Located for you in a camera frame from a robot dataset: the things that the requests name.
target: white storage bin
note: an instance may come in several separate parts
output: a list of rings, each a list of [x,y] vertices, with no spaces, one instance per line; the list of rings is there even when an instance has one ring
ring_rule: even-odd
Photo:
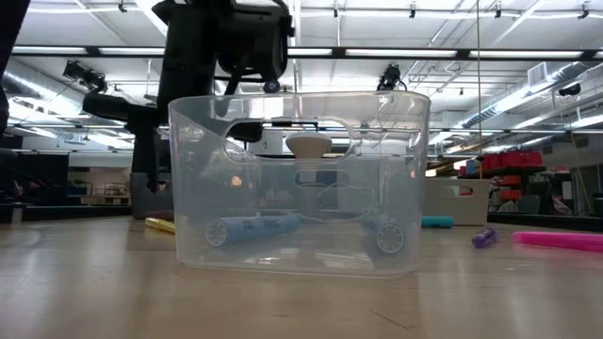
[[[430,100],[404,91],[193,97],[170,104],[178,258],[207,268],[392,276],[415,267]],[[338,158],[266,158],[242,122],[336,121]],[[285,129],[284,135],[296,133]]]

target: wall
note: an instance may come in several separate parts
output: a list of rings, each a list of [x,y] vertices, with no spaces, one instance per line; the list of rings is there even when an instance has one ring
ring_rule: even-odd
[[[124,169],[131,166],[131,153],[69,153],[69,167]]]
[[[588,136],[589,145],[576,149],[572,142],[556,142],[552,154],[544,154],[543,147],[538,151],[543,153],[544,165],[553,169],[557,166],[575,167],[603,163],[603,136]]]

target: red box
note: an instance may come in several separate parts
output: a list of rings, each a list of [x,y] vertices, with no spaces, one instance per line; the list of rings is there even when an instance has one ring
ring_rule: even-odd
[[[521,190],[520,189],[507,189],[501,190],[498,195],[501,199],[504,200],[519,200],[521,198]]]
[[[500,156],[501,154],[487,154],[483,159],[483,170],[495,170],[502,166],[500,166]]]
[[[501,185],[501,186],[520,185],[521,184],[521,176],[519,176],[519,175],[505,175],[498,182],[498,184]]]
[[[539,152],[508,152],[501,154],[500,165],[501,167],[528,167],[528,166],[541,166],[543,164],[543,157]]]

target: pink tube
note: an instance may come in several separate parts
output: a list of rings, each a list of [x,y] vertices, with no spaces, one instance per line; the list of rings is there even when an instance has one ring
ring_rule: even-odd
[[[513,241],[521,244],[603,252],[603,234],[515,232]]]

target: wooden table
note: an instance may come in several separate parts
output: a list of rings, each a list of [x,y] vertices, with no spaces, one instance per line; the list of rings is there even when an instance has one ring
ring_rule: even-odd
[[[210,271],[130,218],[0,227],[0,338],[601,338],[603,254],[428,230],[393,280]]]

